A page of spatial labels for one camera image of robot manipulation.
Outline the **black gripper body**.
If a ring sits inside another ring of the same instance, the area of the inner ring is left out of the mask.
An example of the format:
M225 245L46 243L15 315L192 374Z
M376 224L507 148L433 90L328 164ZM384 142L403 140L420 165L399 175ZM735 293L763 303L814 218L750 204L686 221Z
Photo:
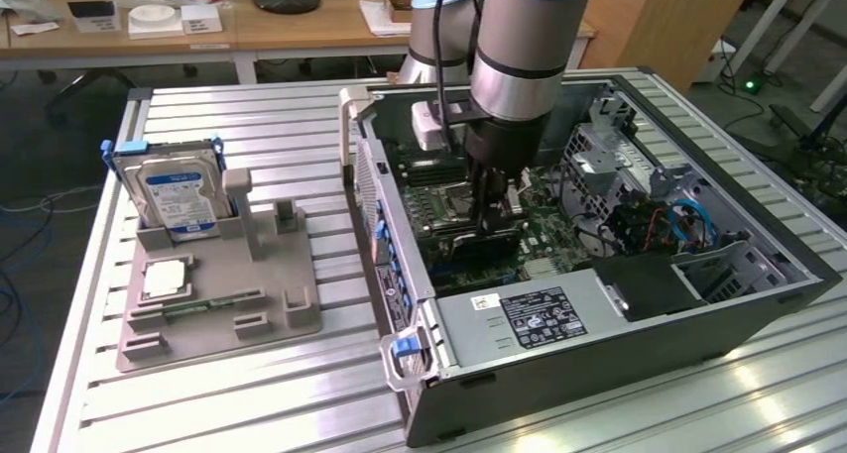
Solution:
M519 174L535 159L547 126L547 117L472 121L464 141L470 167Z

